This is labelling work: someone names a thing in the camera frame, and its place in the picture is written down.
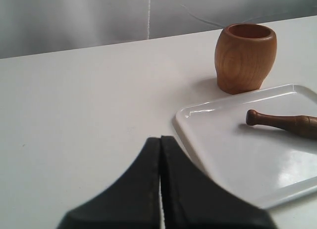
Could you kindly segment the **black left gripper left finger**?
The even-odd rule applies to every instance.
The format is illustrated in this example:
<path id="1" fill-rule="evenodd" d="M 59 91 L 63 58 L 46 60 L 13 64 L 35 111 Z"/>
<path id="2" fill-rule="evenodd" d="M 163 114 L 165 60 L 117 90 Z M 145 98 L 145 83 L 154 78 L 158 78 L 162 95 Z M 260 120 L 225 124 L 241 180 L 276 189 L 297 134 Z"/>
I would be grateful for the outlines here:
<path id="1" fill-rule="evenodd" d="M 159 229 L 160 139 L 150 137 L 131 166 L 105 191 L 70 210 L 60 229 Z"/>

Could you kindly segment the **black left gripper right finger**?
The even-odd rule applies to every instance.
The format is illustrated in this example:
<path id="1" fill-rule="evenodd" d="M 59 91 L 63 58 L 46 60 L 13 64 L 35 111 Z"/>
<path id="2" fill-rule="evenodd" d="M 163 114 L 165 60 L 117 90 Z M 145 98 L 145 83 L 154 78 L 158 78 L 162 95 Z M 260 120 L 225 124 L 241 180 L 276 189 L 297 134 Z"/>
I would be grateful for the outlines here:
<path id="1" fill-rule="evenodd" d="M 174 137 L 162 136 L 160 180 L 167 229 L 273 229 L 266 210 L 231 194 L 187 157 Z"/>

